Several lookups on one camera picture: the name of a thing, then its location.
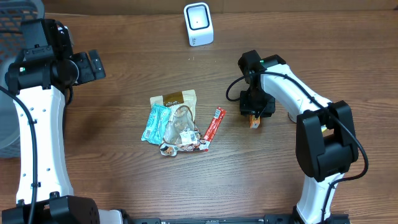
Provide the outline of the orange Kleenex tissue box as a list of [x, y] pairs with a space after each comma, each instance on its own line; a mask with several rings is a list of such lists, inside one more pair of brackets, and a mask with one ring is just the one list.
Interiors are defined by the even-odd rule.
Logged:
[[261, 118], [255, 115], [249, 115], [249, 127], [251, 129], [257, 129], [260, 126]]

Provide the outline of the red snack stick packet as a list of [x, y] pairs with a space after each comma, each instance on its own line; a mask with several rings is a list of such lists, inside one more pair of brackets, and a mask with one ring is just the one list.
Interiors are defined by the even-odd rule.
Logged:
[[203, 137], [206, 142], [212, 142], [225, 114], [226, 114], [226, 110], [224, 110], [221, 107], [217, 107], [217, 109], [215, 110], [213, 119], [211, 120], [211, 123]]

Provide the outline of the brown snack pouch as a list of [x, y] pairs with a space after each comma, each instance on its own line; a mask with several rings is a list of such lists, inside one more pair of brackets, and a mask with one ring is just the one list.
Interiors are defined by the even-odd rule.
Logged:
[[150, 104], [170, 110], [159, 149], [164, 156], [176, 156], [178, 152], [207, 151], [209, 142], [203, 138], [195, 124], [197, 96], [195, 90], [178, 91], [168, 95], [153, 96]]

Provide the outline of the teal Kleenex tissue pack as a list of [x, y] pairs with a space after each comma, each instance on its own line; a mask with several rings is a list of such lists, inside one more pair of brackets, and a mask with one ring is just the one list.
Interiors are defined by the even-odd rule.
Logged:
[[160, 145], [165, 134], [167, 123], [169, 122], [170, 114], [170, 108], [156, 103], [153, 104], [141, 140]]

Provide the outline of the green lid jar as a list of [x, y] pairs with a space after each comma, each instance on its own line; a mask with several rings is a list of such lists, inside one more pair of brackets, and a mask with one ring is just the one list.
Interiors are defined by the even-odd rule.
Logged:
[[294, 123], [297, 122], [297, 115], [296, 114], [292, 114], [292, 113], [288, 113], [288, 117], [290, 118], [290, 120]]

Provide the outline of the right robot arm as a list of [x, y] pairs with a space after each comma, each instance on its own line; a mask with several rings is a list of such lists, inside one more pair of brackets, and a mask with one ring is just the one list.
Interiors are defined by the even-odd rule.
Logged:
[[291, 215], [266, 215], [266, 223], [349, 223], [331, 213], [337, 185], [359, 157], [351, 108], [311, 90], [278, 55], [261, 58], [255, 50], [242, 54], [238, 67], [249, 84], [238, 98], [239, 110], [256, 121], [268, 118], [279, 102], [296, 124], [295, 155], [305, 174], [300, 200]]

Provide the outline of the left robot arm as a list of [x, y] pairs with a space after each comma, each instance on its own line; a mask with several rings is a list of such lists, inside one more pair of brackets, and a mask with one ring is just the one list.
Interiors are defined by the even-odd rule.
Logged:
[[6, 72], [2, 91], [19, 120], [21, 176], [16, 206], [3, 223], [126, 223], [74, 194], [65, 162], [63, 119], [73, 87], [106, 76], [97, 51], [74, 53], [68, 29], [53, 19], [21, 23], [25, 49]]

